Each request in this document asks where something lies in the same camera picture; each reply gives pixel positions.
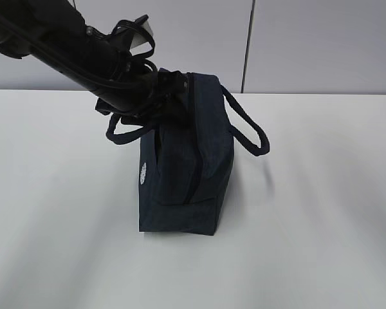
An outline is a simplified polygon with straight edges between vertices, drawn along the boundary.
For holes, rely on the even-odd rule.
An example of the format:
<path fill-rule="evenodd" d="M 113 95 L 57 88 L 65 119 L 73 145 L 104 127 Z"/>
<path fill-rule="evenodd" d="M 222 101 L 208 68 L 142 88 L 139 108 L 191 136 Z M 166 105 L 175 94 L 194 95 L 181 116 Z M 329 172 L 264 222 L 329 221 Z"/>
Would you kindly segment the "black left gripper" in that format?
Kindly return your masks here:
<path fill-rule="evenodd" d="M 106 93 L 98 98 L 95 109 L 104 116 L 118 116 L 123 124 L 155 122 L 154 129 L 170 126 L 190 131 L 189 113 L 183 104 L 188 89 L 187 74 L 160 69 L 149 91 Z"/>

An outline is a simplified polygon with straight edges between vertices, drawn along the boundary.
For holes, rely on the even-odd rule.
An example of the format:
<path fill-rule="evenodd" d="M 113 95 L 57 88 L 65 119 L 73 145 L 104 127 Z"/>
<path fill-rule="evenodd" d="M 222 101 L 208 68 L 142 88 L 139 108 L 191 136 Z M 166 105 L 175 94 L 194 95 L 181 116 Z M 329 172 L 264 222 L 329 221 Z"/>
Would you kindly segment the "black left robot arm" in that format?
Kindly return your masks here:
<path fill-rule="evenodd" d="M 187 126 L 188 79 L 159 70 L 148 16 L 122 19 L 108 34 L 71 1 L 0 1 L 0 54 L 35 57 L 97 97 L 96 110 L 122 123 Z"/>

